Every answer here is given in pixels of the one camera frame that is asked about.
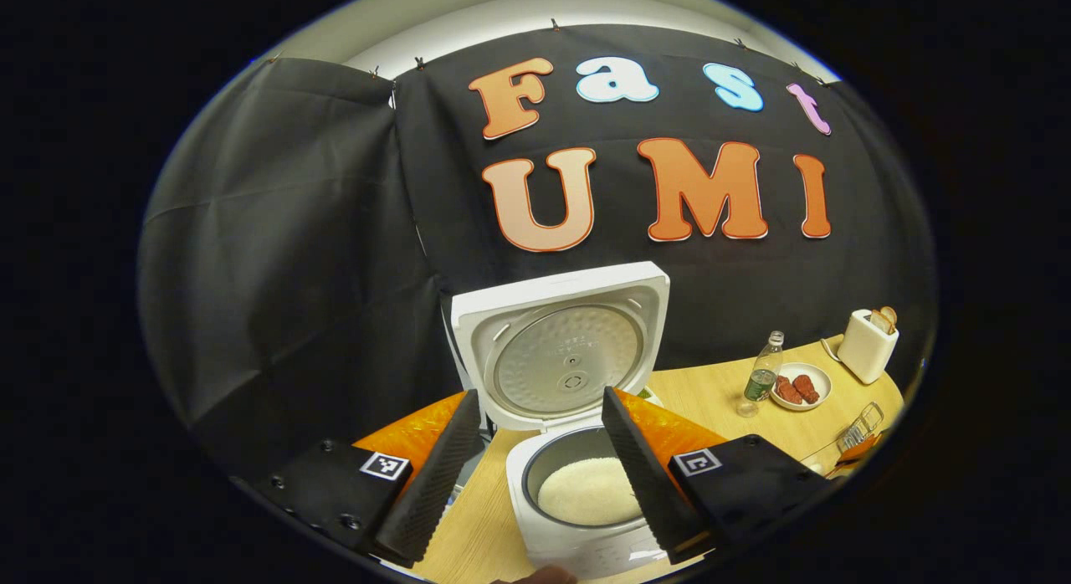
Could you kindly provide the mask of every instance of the white rice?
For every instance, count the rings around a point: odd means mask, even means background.
[[[548,515],[577,525],[609,525],[640,514],[616,458],[586,459],[554,471],[540,488],[538,504]]]

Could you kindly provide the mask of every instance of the inner lid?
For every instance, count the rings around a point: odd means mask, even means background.
[[[628,381],[639,366],[643,329],[609,305],[564,308],[521,329],[492,369],[504,408],[526,417],[579,413],[602,401],[603,388]]]

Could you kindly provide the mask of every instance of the bottle label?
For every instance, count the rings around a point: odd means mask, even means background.
[[[778,376],[773,371],[758,370],[751,374],[751,378],[748,379],[748,386],[743,390],[743,396],[752,402],[761,402],[770,395],[770,390],[773,388],[773,383],[778,380]]]

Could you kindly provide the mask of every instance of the orange letter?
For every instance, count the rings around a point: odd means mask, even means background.
[[[543,101],[543,83],[531,74],[545,76],[550,72],[554,72],[554,65],[537,57],[472,80],[469,89],[480,92],[483,108],[487,111],[483,137],[492,140],[538,122],[539,111],[525,109],[521,105],[521,96],[532,103]],[[521,76],[521,81],[514,85],[513,78],[517,76]]]
[[[658,188],[659,220],[647,229],[655,241],[683,241],[692,236],[684,222],[684,207],[704,237],[710,237],[728,203],[729,218],[722,233],[730,239],[760,239],[769,226],[758,199],[758,150],[743,143],[726,143],[718,152],[714,169],[707,173],[677,138],[650,138],[639,143],[639,154],[651,162]]]
[[[531,162],[508,160],[484,168],[483,180],[495,196],[498,227],[506,239],[529,252],[560,252],[584,241],[595,220],[588,179],[588,166],[593,161],[595,152],[583,147],[562,149],[547,156],[546,165],[558,170],[565,194],[565,220],[558,226],[543,226],[532,216],[528,199]]]
[[[810,155],[797,155],[793,158],[793,164],[803,175],[803,194],[806,195],[806,216],[803,226],[800,226],[803,237],[825,239],[833,233],[833,226],[826,216],[826,184],[821,182],[826,166]]]

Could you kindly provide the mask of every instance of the rice cooker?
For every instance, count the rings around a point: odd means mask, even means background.
[[[666,556],[647,521],[585,526],[537,504],[540,485],[573,462],[616,456],[602,428],[605,386],[644,389],[654,366],[669,278],[645,261],[595,268],[456,296],[451,326],[481,405],[498,428],[538,430],[506,461],[528,558],[580,579]]]

